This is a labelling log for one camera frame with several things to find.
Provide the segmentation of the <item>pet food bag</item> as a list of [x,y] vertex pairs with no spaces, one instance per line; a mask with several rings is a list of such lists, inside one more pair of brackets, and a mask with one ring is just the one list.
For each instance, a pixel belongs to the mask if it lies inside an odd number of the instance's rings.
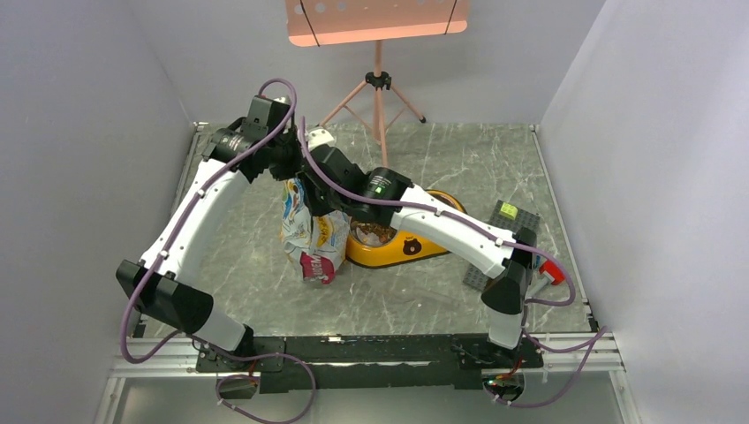
[[282,248],[303,283],[328,285],[345,260],[350,217],[340,211],[313,216],[305,199],[298,179],[284,181]]

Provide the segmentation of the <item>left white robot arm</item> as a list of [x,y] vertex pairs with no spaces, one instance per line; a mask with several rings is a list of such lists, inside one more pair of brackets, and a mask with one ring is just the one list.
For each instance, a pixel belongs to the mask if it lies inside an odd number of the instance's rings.
[[214,346],[230,370],[256,354],[253,329],[229,317],[195,288],[201,258],[231,204],[265,170],[288,178],[299,167],[294,103],[256,95],[246,117],[217,130],[200,154],[193,182],[156,242],[116,279],[137,311]]

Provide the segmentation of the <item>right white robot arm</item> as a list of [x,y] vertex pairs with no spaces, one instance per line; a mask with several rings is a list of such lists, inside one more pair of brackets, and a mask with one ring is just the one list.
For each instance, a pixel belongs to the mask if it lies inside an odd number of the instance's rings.
[[483,223],[388,168],[365,173],[338,148],[303,144],[301,151],[314,211],[338,210],[361,223],[421,236],[480,270],[487,279],[481,300],[488,309],[488,357],[499,367],[520,357],[526,290],[538,254],[533,231]]

